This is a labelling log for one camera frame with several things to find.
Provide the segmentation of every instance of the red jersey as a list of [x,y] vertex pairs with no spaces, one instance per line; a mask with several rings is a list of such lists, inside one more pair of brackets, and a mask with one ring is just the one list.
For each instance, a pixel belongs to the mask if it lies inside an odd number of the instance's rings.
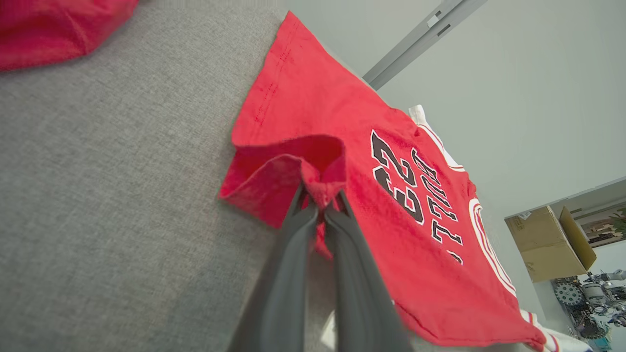
[[[220,196],[280,227],[298,185],[323,209],[340,189],[405,324],[446,346],[546,336],[520,314],[476,187],[412,111],[388,107],[289,13],[232,133]],[[316,249],[330,257],[318,228]]]

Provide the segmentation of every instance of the picture frame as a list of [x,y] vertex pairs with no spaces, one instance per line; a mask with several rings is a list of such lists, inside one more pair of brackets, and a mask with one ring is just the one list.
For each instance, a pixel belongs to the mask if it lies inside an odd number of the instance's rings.
[[577,217],[592,248],[626,240],[626,206]]

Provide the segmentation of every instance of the gear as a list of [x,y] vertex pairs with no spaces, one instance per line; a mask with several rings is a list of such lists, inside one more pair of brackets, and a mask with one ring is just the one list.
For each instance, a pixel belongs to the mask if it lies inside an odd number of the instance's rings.
[[572,284],[560,284],[554,289],[557,299],[566,306],[576,306],[583,302],[583,294]]

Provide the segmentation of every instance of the white trim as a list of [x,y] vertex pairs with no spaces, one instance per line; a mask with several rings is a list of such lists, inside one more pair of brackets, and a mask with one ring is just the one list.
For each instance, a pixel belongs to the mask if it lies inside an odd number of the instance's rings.
[[437,148],[439,148],[439,151],[443,155],[450,169],[458,172],[464,172],[465,169],[463,168],[463,166],[454,161],[452,156],[443,147],[443,142],[441,141],[439,136],[437,136],[437,134],[433,131],[428,122],[426,122],[426,114],[424,113],[424,108],[422,108],[421,105],[416,105],[409,109],[409,115],[411,116],[413,122],[431,137]]
[[487,238],[486,234],[483,232],[480,224],[478,223],[481,209],[482,206],[480,205],[480,202],[478,202],[478,199],[473,198],[469,201],[469,218],[471,219],[471,224],[474,227],[474,233],[476,234],[478,245],[483,251],[485,259],[491,266],[491,270],[493,270],[493,273],[496,275],[499,282],[510,294],[512,294],[514,297],[517,297],[515,294],[515,287],[510,282],[510,279],[508,278],[508,275],[506,275],[505,270],[504,268],[502,268],[502,265],[500,264],[498,258],[495,257],[495,253],[492,253],[488,250],[488,248],[490,247],[489,239]]

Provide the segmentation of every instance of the gray upholstery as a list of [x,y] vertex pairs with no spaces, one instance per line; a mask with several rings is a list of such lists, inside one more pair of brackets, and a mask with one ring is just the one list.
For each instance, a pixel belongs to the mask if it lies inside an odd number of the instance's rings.
[[[286,11],[184,3],[0,75],[0,351],[225,350],[275,233],[217,192]],[[325,351],[330,265],[309,281]]]

